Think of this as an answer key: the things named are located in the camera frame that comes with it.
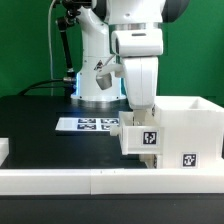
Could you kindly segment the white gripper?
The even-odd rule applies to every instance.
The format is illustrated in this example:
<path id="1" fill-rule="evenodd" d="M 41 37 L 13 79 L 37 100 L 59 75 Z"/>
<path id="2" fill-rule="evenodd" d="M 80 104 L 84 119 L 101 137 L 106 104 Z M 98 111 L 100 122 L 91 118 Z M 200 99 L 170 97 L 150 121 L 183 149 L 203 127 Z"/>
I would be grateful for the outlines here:
<path id="1" fill-rule="evenodd" d="M 158 77 L 158 58 L 125 58 L 123 61 L 125 90 L 130 108 L 133 109 L 133 124 L 143 126 L 146 111 L 155 101 Z"/>

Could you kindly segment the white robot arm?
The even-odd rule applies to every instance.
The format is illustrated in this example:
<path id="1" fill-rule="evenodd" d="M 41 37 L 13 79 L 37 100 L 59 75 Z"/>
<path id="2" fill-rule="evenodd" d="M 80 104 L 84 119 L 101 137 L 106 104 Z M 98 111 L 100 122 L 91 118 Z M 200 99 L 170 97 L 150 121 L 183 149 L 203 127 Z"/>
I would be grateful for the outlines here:
<path id="1" fill-rule="evenodd" d="M 62 0 L 65 26 L 81 26 L 83 64 L 72 98 L 87 104 L 126 99 L 142 125 L 155 105 L 163 23 L 190 0 Z"/>

